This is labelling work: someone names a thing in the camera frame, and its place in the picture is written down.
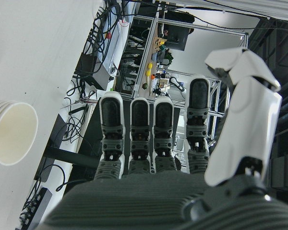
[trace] robotic hand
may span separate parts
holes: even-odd
[[[229,88],[230,105],[205,180],[215,186],[236,174],[265,176],[281,96],[264,61],[246,48],[213,51],[207,66]]]
[[[66,195],[45,221],[47,229],[288,229],[288,206],[269,197],[261,181],[281,104],[280,85],[243,47],[213,51],[205,62],[231,93],[211,156],[206,140],[210,85],[197,76],[186,86],[184,150],[190,174],[176,171],[174,108],[163,96],[154,103],[156,174],[151,174],[149,104],[137,98],[130,105],[129,171],[122,177],[123,101],[117,92],[107,92],[100,101],[103,154],[95,179]]]

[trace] desk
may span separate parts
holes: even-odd
[[[147,56],[145,57],[143,57],[144,59],[142,60],[142,65],[143,65],[143,67],[144,67],[144,72],[143,72],[143,74],[141,74],[141,71],[139,72],[139,76],[138,77],[142,77],[142,79],[141,79],[141,83],[139,83],[139,91],[138,91],[138,96],[139,97],[144,97],[144,98],[147,98],[147,99],[151,99],[151,100],[155,100],[155,96],[152,94],[152,90],[151,90],[151,95],[149,94],[149,92],[150,92],[150,88],[151,88],[151,84],[150,84],[150,82],[151,82],[151,79],[149,78],[149,82],[148,82],[148,87],[147,87],[147,89],[146,90],[144,90],[143,88],[142,88],[142,85],[144,84],[144,83],[146,83],[146,71],[148,70],[148,68],[147,68],[147,66],[148,66],[148,64],[151,62],[152,64],[153,64],[153,67],[152,67],[152,69],[151,69],[151,74],[156,74],[156,68],[157,68],[157,66],[156,66],[156,62],[153,62],[152,60],[151,60],[151,58],[152,58],[152,54],[153,53],[155,53],[155,52],[157,52],[157,50],[154,48],[154,37],[158,37],[157,36],[158,35],[158,27],[156,26],[155,27],[155,31],[154,31],[154,34],[153,34],[153,39],[152,39],[152,42],[151,42],[151,44],[150,44],[150,46],[149,46],[149,50],[148,50],[148,54],[147,54]]]
[[[102,0],[0,1],[0,100],[31,104],[35,142],[18,164],[0,165],[0,230],[18,225],[72,74]]]

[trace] paper cup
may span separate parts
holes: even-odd
[[[0,102],[0,164],[13,165],[30,150],[37,133],[35,109],[23,102]]]

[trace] wall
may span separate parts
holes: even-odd
[[[259,19],[255,17],[228,12],[184,10],[204,21],[225,27],[250,28],[255,27],[259,22]],[[207,26],[206,23],[203,23],[198,19],[195,19],[194,24]],[[240,37],[236,35],[195,29],[194,32],[188,36],[185,51],[171,50],[174,60],[169,66],[169,69],[212,76],[204,64],[207,55],[212,50],[238,47],[241,43]]]

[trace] wire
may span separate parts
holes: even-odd
[[[239,8],[236,8],[236,7],[232,7],[232,6],[224,5],[224,4],[217,3],[217,2],[213,2],[213,1],[209,1],[209,0],[203,0],[203,1],[206,1],[206,2],[212,3],[212,4],[214,4],[214,5],[223,6],[223,7],[228,7],[228,8],[231,8],[231,9],[234,9],[234,10],[238,10],[238,11],[242,11],[242,12],[253,13],[253,14],[257,14],[257,15],[263,16],[263,17],[273,18],[273,19],[275,19],[275,20],[277,20],[277,21],[280,21],[280,22],[288,23],[288,21],[286,21],[286,20],[277,19],[277,18],[271,17],[271,16],[266,15],[266,14],[263,14],[263,13],[257,13],[257,12],[253,12],[253,11],[249,11],[249,10],[243,10],[243,9],[239,9]]]
[[[208,21],[205,21],[197,16],[194,16],[194,18],[200,20],[201,22],[203,23],[207,23],[209,25],[212,25],[212,26],[215,26],[217,28],[222,28],[222,29],[229,29],[229,30],[267,30],[269,28],[267,27],[225,27],[225,26],[220,26],[220,25],[217,25],[217,24],[213,24],[213,23],[210,23]],[[275,29],[275,30],[282,30],[282,31],[287,31],[288,32],[288,29],[285,29],[285,28],[278,28],[278,27],[273,27],[272,29]]]
[[[122,25],[122,24],[120,23],[121,27],[128,27],[129,23],[128,23],[128,22],[126,22],[126,23],[127,23],[127,25]]]

